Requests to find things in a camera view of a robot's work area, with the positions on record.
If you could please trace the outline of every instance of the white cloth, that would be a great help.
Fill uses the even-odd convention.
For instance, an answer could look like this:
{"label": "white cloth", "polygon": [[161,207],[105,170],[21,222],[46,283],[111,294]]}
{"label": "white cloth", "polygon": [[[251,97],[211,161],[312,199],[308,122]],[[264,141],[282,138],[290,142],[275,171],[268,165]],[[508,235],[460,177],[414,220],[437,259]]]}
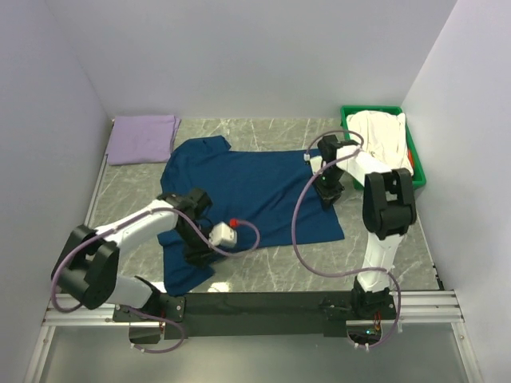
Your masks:
{"label": "white cloth", "polygon": [[406,168],[414,174],[406,146],[405,113],[393,116],[385,112],[364,110],[349,115],[347,125],[349,130],[364,137],[364,152],[393,169]]}

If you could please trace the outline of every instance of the purple cable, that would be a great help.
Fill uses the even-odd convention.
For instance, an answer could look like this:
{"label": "purple cable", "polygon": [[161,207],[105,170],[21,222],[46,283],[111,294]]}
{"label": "purple cable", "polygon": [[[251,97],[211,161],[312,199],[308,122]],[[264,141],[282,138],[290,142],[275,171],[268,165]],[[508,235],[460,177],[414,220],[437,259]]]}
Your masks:
{"label": "purple cable", "polygon": [[[135,215],[131,219],[128,219],[127,221],[125,221],[122,224],[120,224],[118,227],[113,227],[113,228],[108,229],[107,231],[105,231],[103,233],[100,233],[100,234],[95,235],[94,237],[92,237],[90,239],[87,239],[86,241],[84,241],[83,243],[81,243],[80,245],[78,245],[77,247],[72,249],[71,252],[69,254],[67,254],[66,257],[64,257],[64,259],[62,260],[61,264],[58,265],[57,269],[55,270],[55,274],[53,274],[53,279],[51,280],[50,299],[51,299],[51,302],[52,302],[53,307],[55,308],[55,310],[60,311],[61,313],[72,313],[73,311],[78,310],[82,306],[82,304],[79,303],[78,305],[76,305],[74,307],[62,307],[62,306],[60,306],[58,304],[58,301],[57,301],[57,282],[58,282],[59,278],[61,277],[61,274],[62,274],[62,271],[64,270],[64,268],[67,267],[71,263],[71,261],[73,260],[73,258],[76,256],[76,254],[79,251],[82,251],[83,249],[85,249],[91,243],[94,243],[94,242],[96,242],[97,240],[99,240],[101,238],[107,237],[108,235],[111,235],[112,233],[115,233],[116,231],[119,231],[120,229],[123,229],[123,228],[131,225],[132,223],[135,223],[136,221],[144,218],[145,216],[151,215],[152,213],[157,212],[157,211],[170,211],[172,213],[178,214],[181,218],[183,218],[192,227],[192,229],[199,235],[199,237],[205,243],[207,243],[207,245],[212,250],[214,250],[215,252],[217,252],[219,254],[222,254],[222,255],[224,255],[226,257],[233,257],[233,258],[239,257],[239,255],[235,255],[235,254],[239,254],[239,253],[228,253],[228,252],[223,251],[222,249],[219,249],[218,247],[212,245],[208,241],[208,239],[200,232],[200,229],[194,224],[194,222],[185,213],[183,213],[182,211],[176,210],[176,209],[174,209],[172,207],[156,207],[156,208],[154,208],[152,210],[143,211],[139,215]],[[252,228],[254,230],[254,232],[255,232],[255,240],[256,241],[254,242],[252,247],[250,249],[248,249],[247,251],[255,250],[259,246],[259,242],[261,240],[261,234],[259,233],[259,230],[257,229],[257,227],[253,223],[250,223],[250,222],[245,221],[243,219],[237,219],[236,222],[237,222],[238,225],[248,226],[248,227],[250,227],[250,228]],[[144,348],[142,348],[142,347],[140,347],[138,345],[135,345],[134,346],[135,348],[137,348],[139,350],[144,350],[144,352],[146,352],[146,353],[167,353],[168,351],[175,350],[177,347],[179,347],[184,342],[184,339],[186,338],[186,335],[185,335],[185,332],[184,332],[184,328],[181,325],[179,325],[178,323],[173,322],[173,321],[171,321],[169,319],[166,319],[166,318],[158,318],[158,317],[154,317],[154,316],[149,315],[149,314],[144,314],[141,311],[139,311],[139,310],[137,310],[137,309],[135,309],[133,307],[129,307],[129,306],[126,306],[126,307],[130,311],[132,311],[134,314],[139,315],[142,318],[147,318],[147,319],[152,319],[153,321],[168,323],[169,325],[172,325],[172,326],[176,327],[181,332],[181,339],[175,345],[173,345],[172,347],[169,347],[167,349],[158,349],[158,350],[156,350],[156,349],[144,349]]]}
{"label": "purple cable", "polygon": [[[362,147],[363,144],[364,144],[364,139],[363,139],[362,136],[360,136],[357,132],[352,132],[352,131],[349,131],[349,130],[339,130],[339,131],[326,132],[323,135],[316,137],[314,139],[313,143],[316,142],[320,137],[325,136],[326,134],[330,134],[332,132],[349,132],[351,134],[354,134],[358,138],[360,138],[360,140],[361,140],[360,147]],[[298,201],[296,201],[295,210],[293,211],[293,218],[291,219],[291,241],[293,243],[293,249],[295,250],[296,257],[298,258],[300,263],[302,263],[302,265],[307,270],[309,270],[311,273],[319,275],[321,277],[324,277],[324,278],[343,278],[343,277],[347,277],[349,275],[360,274],[360,273],[362,273],[364,271],[381,271],[382,273],[385,273],[385,274],[389,275],[389,277],[390,277],[390,279],[392,279],[392,282],[394,283],[394,285],[396,287],[396,291],[398,293],[398,305],[397,305],[397,308],[396,308],[396,319],[394,320],[394,323],[392,324],[392,327],[390,328],[390,330],[383,336],[383,338],[379,342],[374,343],[373,345],[369,345],[369,348],[373,348],[373,347],[382,345],[384,342],[386,342],[390,338],[390,336],[394,333],[394,331],[397,329],[397,327],[398,327],[399,317],[401,316],[401,288],[399,287],[398,280],[387,269],[384,269],[383,267],[365,267],[365,268],[362,268],[362,269],[351,270],[351,271],[344,271],[344,272],[340,272],[340,273],[325,273],[323,271],[316,270],[314,267],[308,265],[305,262],[305,259],[303,259],[303,256],[300,254],[300,251],[298,249],[298,244],[296,242],[296,220],[298,219],[299,209],[300,209],[300,206],[302,205],[303,198],[305,198],[305,195],[307,194],[307,191],[309,190],[311,185],[314,183],[315,179],[318,178],[319,175],[321,175],[330,166],[333,166],[333,165],[335,165],[335,164],[337,164],[337,163],[339,163],[341,161],[348,160],[351,157],[355,157],[360,152],[360,150],[361,150],[360,147],[358,147],[353,153],[351,153],[351,154],[349,154],[347,156],[341,157],[341,158],[339,158],[337,160],[333,160],[333,161],[329,162],[328,164],[325,164],[322,168],[320,168],[307,181],[307,183],[305,184],[305,187],[303,188],[302,192],[300,193]]]}

